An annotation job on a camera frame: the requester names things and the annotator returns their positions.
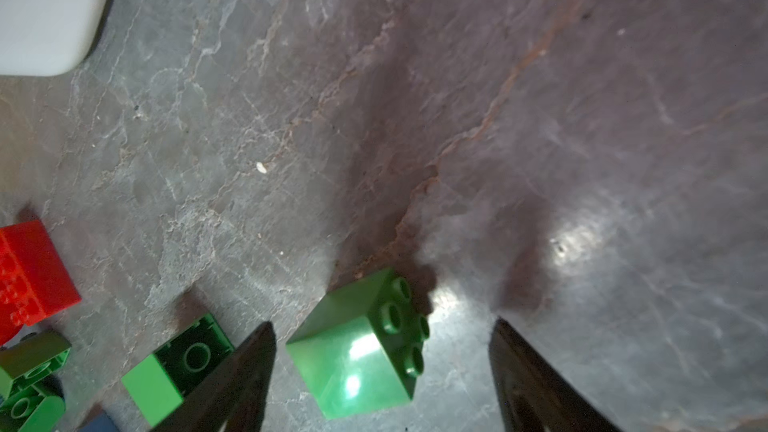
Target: green block stud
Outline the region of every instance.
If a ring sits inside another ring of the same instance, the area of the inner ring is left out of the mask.
[[[0,395],[12,397],[62,368],[71,348],[61,335],[45,331],[0,350]]]
[[[123,376],[123,385],[150,426],[184,402],[234,348],[211,314],[162,345]]]
[[[426,317],[386,268],[327,294],[286,344],[327,419],[407,404],[424,371]]]
[[[51,432],[63,415],[64,399],[34,384],[0,405],[0,432]]]

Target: green toy block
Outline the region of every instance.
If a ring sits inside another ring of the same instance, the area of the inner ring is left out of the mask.
[[[45,331],[0,350],[0,396],[12,397],[62,368],[70,349],[67,339]]]
[[[407,404],[424,371],[426,317],[386,268],[327,294],[286,349],[327,419]]]
[[[64,409],[64,399],[55,392],[31,385],[0,405],[0,432],[51,432]]]
[[[214,316],[206,314],[132,368],[123,386],[154,427],[233,350]]]

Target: green building block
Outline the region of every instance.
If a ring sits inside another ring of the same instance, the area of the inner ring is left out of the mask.
[[[0,350],[0,396],[12,397],[62,368],[71,348],[61,335],[45,331]]]
[[[426,317],[391,268],[327,294],[286,349],[327,419],[406,404],[424,371]]]
[[[0,432],[51,432],[64,408],[64,399],[55,392],[31,385],[0,405]]]
[[[154,427],[232,350],[214,316],[206,314],[132,368],[123,376],[123,385]]]

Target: red building block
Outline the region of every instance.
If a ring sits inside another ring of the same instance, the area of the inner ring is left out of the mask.
[[[0,302],[15,307],[14,325],[34,325],[80,301],[42,222],[0,228]]]

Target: dark green block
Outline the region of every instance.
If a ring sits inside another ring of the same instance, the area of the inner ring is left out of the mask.
[[[286,348],[332,419],[413,399],[428,337],[408,284],[388,268],[326,295]]]
[[[62,368],[71,348],[61,335],[45,331],[0,350],[0,395],[9,398]]]
[[[214,317],[206,314],[132,368],[123,385],[154,427],[232,350]]]
[[[50,432],[64,415],[64,399],[42,384],[20,390],[0,405],[0,432]]]

